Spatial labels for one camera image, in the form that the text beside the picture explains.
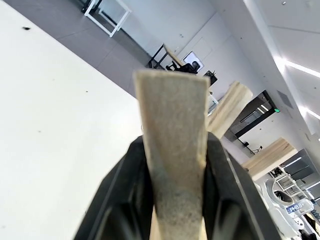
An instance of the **ceiling light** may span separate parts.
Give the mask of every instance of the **ceiling light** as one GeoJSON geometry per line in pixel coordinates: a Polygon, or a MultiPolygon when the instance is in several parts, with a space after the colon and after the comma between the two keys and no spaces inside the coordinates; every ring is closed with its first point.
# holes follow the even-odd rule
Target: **ceiling light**
{"type": "Polygon", "coordinates": [[[296,160],[290,162],[288,165],[286,165],[284,168],[289,167],[290,165],[294,164],[295,162],[299,161],[300,159],[302,159],[302,157],[298,157],[296,160]]]}
{"type": "Polygon", "coordinates": [[[320,184],[320,181],[316,182],[315,184],[312,184],[311,186],[308,186],[305,190],[313,188],[314,186],[317,186],[318,184],[320,184]]]}
{"type": "Polygon", "coordinates": [[[261,107],[263,107],[263,109],[266,110],[267,112],[269,111],[268,108],[266,108],[263,104],[261,105],[261,107]]]}
{"type": "Polygon", "coordinates": [[[288,60],[285,60],[285,59],[284,59],[284,62],[285,62],[285,65],[287,65],[287,66],[290,66],[290,67],[292,67],[294,69],[298,69],[298,70],[300,70],[302,72],[305,72],[307,74],[313,75],[313,76],[315,76],[317,78],[320,78],[320,72],[318,72],[318,71],[312,70],[310,68],[307,68],[305,66],[301,66],[299,64],[296,64],[294,62],[291,62],[291,61],[288,61],[288,60]]]}
{"type": "Polygon", "coordinates": [[[314,116],[315,118],[317,118],[317,119],[319,119],[320,120],[320,116],[318,115],[318,114],[316,114],[314,111],[311,111],[310,109],[308,109],[308,108],[304,108],[304,110],[308,113],[308,114],[310,114],[310,115],[312,115],[312,116],[314,116]]]}
{"type": "Polygon", "coordinates": [[[257,107],[257,109],[258,109],[262,114],[265,114],[265,112],[262,111],[259,107],[257,107]]]}
{"type": "Polygon", "coordinates": [[[311,192],[307,191],[307,193],[309,194],[310,198],[315,199],[311,192]]]}

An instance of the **wooden board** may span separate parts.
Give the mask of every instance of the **wooden board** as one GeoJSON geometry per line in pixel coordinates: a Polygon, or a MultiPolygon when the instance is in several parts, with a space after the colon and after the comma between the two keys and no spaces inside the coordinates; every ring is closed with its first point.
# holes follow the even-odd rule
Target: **wooden board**
{"type": "Polygon", "coordinates": [[[291,158],[297,152],[289,142],[281,137],[242,164],[242,167],[249,170],[252,180],[255,181],[291,158]]]}
{"type": "Polygon", "coordinates": [[[162,240],[196,240],[202,221],[209,79],[139,71],[143,142],[162,240]]]}
{"type": "Polygon", "coordinates": [[[180,66],[182,67],[185,65],[168,47],[167,45],[163,45],[165,51],[168,53],[168,55],[180,66]]]}
{"type": "Polygon", "coordinates": [[[249,88],[235,81],[208,117],[208,132],[221,139],[241,111],[251,101],[252,96],[249,88]]]}

